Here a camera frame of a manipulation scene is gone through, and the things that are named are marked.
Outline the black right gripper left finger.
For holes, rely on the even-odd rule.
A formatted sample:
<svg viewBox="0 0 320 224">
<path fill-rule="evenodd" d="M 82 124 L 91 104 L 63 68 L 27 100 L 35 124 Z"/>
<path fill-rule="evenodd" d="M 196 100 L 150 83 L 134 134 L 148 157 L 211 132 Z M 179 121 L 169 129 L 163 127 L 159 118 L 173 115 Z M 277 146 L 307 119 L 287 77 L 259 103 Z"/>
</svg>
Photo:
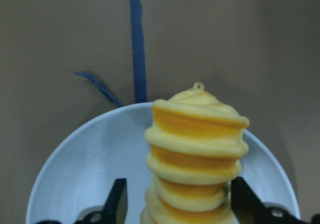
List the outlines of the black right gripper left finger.
<svg viewBox="0 0 320 224">
<path fill-rule="evenodd" d="M 81 220 L 76 220 L 75 224 L 124 224 L 127 211 L 127 179 L 118 178 L 114 181 L 103 208 L 88 213 Z"/>
</svg>

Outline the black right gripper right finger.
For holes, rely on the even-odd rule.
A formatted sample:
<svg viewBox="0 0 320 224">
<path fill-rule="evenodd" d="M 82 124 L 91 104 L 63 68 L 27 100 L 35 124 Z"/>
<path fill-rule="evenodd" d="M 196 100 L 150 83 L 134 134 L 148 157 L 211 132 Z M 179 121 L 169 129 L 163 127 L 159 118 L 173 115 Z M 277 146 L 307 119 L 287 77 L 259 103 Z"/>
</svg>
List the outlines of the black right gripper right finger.
<svg viewBox="0 0 320 224">
<path fill-rule="evenodd" d="M 299 224 L 280 207 L 267 207 L 243 177 L 231 181 L 231 210 L 240 224 Z"/>
</svg>

